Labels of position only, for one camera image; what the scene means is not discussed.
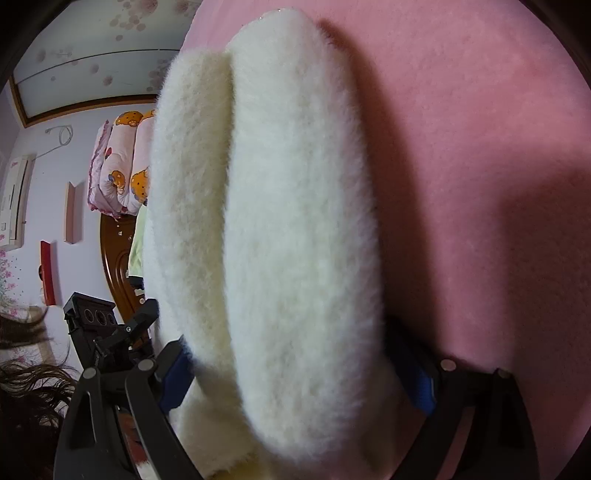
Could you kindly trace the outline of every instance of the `pink wall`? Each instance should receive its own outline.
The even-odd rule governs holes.
[[[153,104],[134,105],[133,109],[146,111]],[[100,214],[91,212],[86,204],[87,177],[91,151],[96,133],[106,120],[114,120],[129,106],[114,106],[73,113],[49,120],[20,131],[12,149],[12,157],[35,154],[31,185],[25,214],[24,244],[8,253],[12,270],[17,275],[15,297],[23,303],[39,304],[41,282],[38,277],[40,241],[54,242],[53,283],[59,306],[49,308],[46,325],[52,337],[56,360],[67,354],[69,337],[63,320],[63,304],[74,291],[112,301],[105,280],[100,257]],[[59,129],[46,134],[46,129],[58,125],[71,125],[74,136],[69,145],[47,155],[44,152],[59,145]],[[74,206],[74,235],[78,242],[69,245],[63,241],[63,217],[66,183],[76,187]],[[79,367],[73,346],[68,363]]]

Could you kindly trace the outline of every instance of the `pink fabric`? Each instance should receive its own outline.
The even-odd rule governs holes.
[[[114,125],[100,172],[100,190],[109,202],[128,207],[137,126]]]
[[[154,135],[154,116],[144,117],[135,134],[134,162],[131,168],[130,192],[127,208],[129,213],[137,215],[139,207],[145,201],[143,192],[147,193],[148,167],[150,166],[150,149]]]
[[[352,55],[387,310],[515,373],[554,478],[591,424],[591,91],[517,0],[204,0],[183,49],[287,6]]]
[[[88,172],[88,198],[87,202],[91,210],[98,210],[101,213],[119,218],[121,215],[121,204],[117,201],[109,201],[100,190],[100,172],[105,160],[107,142],[111,136],[112,125],[107,120],[96,135],[95,146],[92,158],[90,159],[90,170]]]

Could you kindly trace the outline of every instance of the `cartoon bear print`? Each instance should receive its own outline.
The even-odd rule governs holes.
[[[125,112],[117,117],[117,120],[115,120],[115,125],[129,125],[130,127],[137,127],[142,117],[142,113],[136,110],[133,112]]]
[[[113,182],[113,185],[117,187],[117,193],[119,195],[123,195],[125,190],[125,175],[123,175],[119,170],[113,170],[109,174],[109,181]]]
[[[148,199],[148,169],[137,172],[131,177],[131,192],[135,199],[145,205]]]
[[[144,120],[146,120],[148,118],[152,118],[154,115],[156,115],[156,110],[150,110],[149,112],[144,113],[144,116],[139,121],[139,123],[143,122]]]

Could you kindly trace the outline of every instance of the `metal rivet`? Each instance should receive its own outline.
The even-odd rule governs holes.
[[[443,369],[443,371],[446,372],[453,372],[456,369],[456,363],[449,359],[449,358],[445,358],[443,360],[441,360],[441,368]]]
[[[84,373],[82,374],[82,376],[87,380],[90,380],[95,375],[96,375],[96,368],[95,367],[88,367],[86,370],[84,370]]]
[[[149,358],[142,360],[140,363],[138,363],[138,368],[142,372],[147,372],[148,370],[151,370],[153,366],[154,366],[154,361],[150,360]]]

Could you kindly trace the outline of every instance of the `air conditioner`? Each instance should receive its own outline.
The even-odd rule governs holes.
[[[27,190],[33,160],[19,157],[7,165],[0,204],[0,250],[22,247],[22,231],[27,206]]]

